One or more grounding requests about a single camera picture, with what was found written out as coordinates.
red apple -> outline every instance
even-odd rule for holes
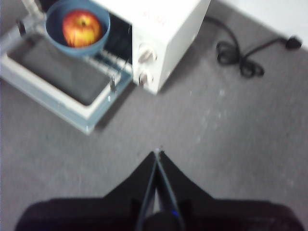
[[[73,10],[63,20],[62,31],[70,47],[86,47],[102,37],[102,26],[97,17],[86,10]]]

glass pane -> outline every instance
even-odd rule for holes
[[[42,35],[29,35],[8,56],[83,105],[109,84],[109,76],[82,59],[65,55]]]

oven door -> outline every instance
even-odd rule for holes
[[[1,38],[2,78],[89,134],[132,80],[131,60],[107,50],[94,57],[69,57],[48,41],[44,21],[28,16],[23,36],[15,26]]]

toaster oven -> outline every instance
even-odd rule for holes
[[[23,0],[29,15],[1,38],[1,77],[89,134],[133,81],[157,94],[198,34],[210,0],[90,0],[110,14],[98,54],[74,58],[47,39],[56,0]]]

black cable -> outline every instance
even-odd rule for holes
[[[288,40],[283,37],[277,37],[275,39],[272,39],[260,46],[257,46],[247,52],[246,54],[241,53],[239,42],[235,36],[235,34],[221,21],[217,20],[216,18],[212,18],[209,16],[205,16],[204,21],[212,23],[218,27],[223,28],[231,37],[234,44],[231,44],[230,42],[221,41],[217,44],[217,61],[221,65],[234,65],[238,64],[241,75],[246,78],[251,78],[254,76],[261,77],[264,75],[265,71],[264,68],[250,60],[248,57],[252,54],[265,49],[266,47],[276,43],[281,42],[285,44],[286,49],[292,50],[292,49],[299,49],[302,45],[301,41],[297,39],[296,37],[291,37]]]

